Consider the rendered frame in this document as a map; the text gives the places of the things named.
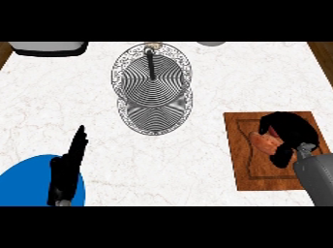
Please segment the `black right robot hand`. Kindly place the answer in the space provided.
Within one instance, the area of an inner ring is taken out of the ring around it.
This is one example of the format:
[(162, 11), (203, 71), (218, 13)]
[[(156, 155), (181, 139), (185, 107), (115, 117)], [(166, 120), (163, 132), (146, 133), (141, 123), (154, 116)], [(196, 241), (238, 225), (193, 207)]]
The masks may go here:
[(319, 145), (318, 134), (305, 119), (293, 112), (277, 111), (261, 119), (259, 134), (274, 131), (281, 138), (275, 153), (269, 156), (274, 166), (284, 169), (289, 166), (293, 150), (305, 143), (314, 151)]

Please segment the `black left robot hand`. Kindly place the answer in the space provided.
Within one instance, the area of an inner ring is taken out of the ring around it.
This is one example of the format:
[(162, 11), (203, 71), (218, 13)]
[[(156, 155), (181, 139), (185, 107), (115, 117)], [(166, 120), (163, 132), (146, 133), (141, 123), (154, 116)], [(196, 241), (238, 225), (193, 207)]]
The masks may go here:
[(51, 206), (56, 206), (56, 201), (72, 201), (73, 199), (87, 144), (85, 129), (84, 126), (79, 126), (70, 141), (67, 153), (60, 157), (54, 157), (50, 161), (51, 181), (47, 204)]

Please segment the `orange sweet potato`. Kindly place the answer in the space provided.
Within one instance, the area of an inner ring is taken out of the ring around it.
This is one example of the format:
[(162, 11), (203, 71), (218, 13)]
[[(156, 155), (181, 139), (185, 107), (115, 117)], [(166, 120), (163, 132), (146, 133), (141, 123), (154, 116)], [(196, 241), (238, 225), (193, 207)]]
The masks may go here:
[(272, 127), (268, 127), (266, 133), (261, 135), (258, 132), (249, 134), (252, 146), (266, 155), (274, 155), (283, 139), (278, 137)]

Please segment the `brown wooden cutting board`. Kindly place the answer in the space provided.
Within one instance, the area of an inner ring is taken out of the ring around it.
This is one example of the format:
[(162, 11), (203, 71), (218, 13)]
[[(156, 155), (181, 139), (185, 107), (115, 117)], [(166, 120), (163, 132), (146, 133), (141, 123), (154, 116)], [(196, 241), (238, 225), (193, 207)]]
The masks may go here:
[(250, 144), (249, 134), (259, 130), (266, 112), (227, 112), (224, 114), (234, 178), (238, 191), (303, 190), (294, 173), (297, 151), (286, 169), (272, 165), (269, 157)]

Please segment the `blue round plate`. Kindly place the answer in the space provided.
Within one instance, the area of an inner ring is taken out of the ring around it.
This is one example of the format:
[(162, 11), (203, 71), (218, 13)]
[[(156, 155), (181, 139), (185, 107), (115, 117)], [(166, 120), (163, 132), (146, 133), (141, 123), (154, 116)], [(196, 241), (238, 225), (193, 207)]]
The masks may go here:
[(34, 156), (1, 173), (0, 206), (47, 206), (54, 158), (51, 154)]

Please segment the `grey and black appliance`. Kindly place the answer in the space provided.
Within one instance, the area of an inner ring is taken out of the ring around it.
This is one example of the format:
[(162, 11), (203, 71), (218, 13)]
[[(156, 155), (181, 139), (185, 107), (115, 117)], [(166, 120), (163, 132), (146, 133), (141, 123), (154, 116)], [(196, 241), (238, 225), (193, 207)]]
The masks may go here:
[(81, 55), (87, 42), (10, 42), (17, 55), (37, 57), (67, 57)]

